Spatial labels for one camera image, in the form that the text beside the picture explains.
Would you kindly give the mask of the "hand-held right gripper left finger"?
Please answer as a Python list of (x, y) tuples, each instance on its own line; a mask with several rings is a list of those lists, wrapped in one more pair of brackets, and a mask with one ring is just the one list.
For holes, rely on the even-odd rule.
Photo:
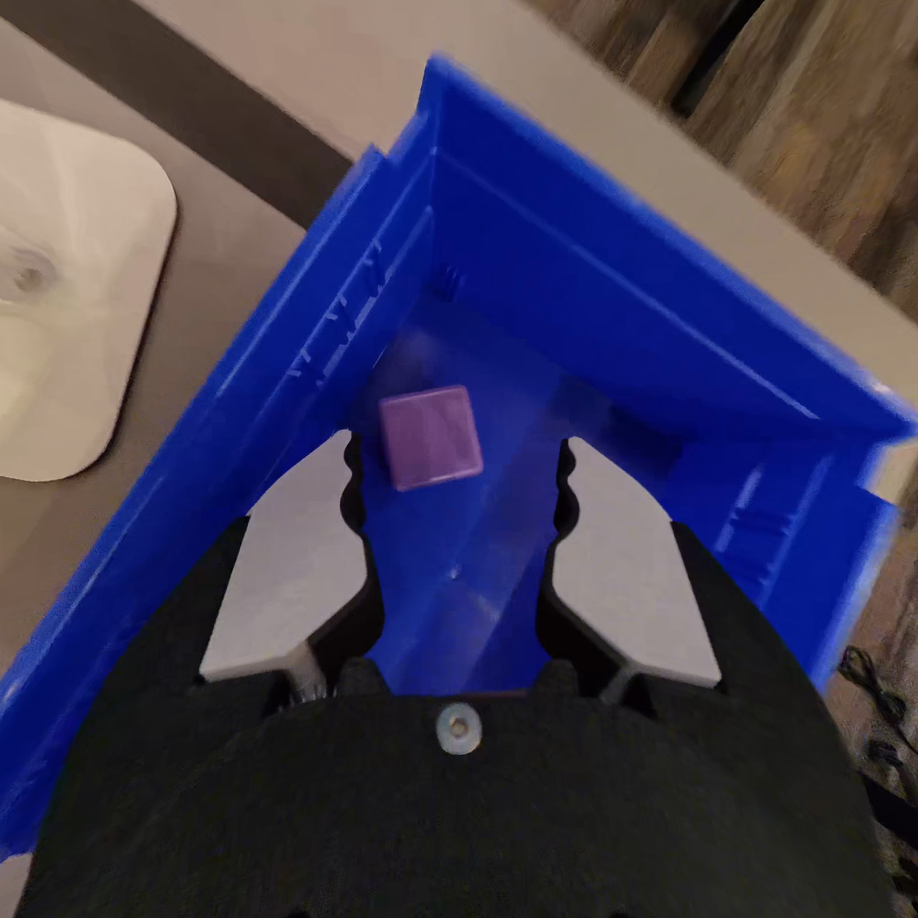
[(363, 528), (361, 439), (339, 430), (252, 507), (200, 665), (209, 683), (284, 673), (299, 699), (332, 695), (384, 625)]

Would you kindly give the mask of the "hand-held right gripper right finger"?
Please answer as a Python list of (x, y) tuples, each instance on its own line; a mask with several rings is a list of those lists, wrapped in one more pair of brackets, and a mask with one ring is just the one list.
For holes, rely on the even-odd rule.
[(636, 677), (715, 688), (721, 668), (667, 512), (579, 437), (561, 443), (556, 480), (535, 619), (549, 657), (603, 702)]

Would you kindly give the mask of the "purple cube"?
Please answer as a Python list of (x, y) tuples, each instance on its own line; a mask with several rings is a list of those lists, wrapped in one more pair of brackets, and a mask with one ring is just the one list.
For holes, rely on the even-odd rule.
[(377, 405), (396, 491), (480, 475), (484, 458), (468, 390), (461, 384), (382, 398)]

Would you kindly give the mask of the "blue plastic bin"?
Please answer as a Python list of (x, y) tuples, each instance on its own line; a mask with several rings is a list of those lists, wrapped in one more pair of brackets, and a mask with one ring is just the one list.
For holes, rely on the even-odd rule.
[[(474, 477), (392, 487), (388, 396), (461, 384)], [(916, 413), (534, 121), (433, 57), (350, 169), (2, 680), (2, 859), (32, 850), (127, 641), (231, 522), (361, 436), (399, 694), (523, 686), (560, 442), (687, 524), (823, 689), (896, 511), (867, 489)]]

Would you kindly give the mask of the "grey desk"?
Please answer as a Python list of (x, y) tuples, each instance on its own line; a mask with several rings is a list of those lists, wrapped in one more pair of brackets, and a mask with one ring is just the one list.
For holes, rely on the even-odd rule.
[(2, 98), (117, 134), (180, 219), (106, 453), (2, 479), (2, 671), (369, 144), (443, 52), (916, 401), (916, 326), (522, 2), (2, 2)]

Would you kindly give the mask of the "white document stand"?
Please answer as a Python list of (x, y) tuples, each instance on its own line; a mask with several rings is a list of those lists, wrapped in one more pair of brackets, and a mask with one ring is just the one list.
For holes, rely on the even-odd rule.
[(106, 450), (177, 219), (136, 145), (1, 104), (1, 475), (46, 483)]

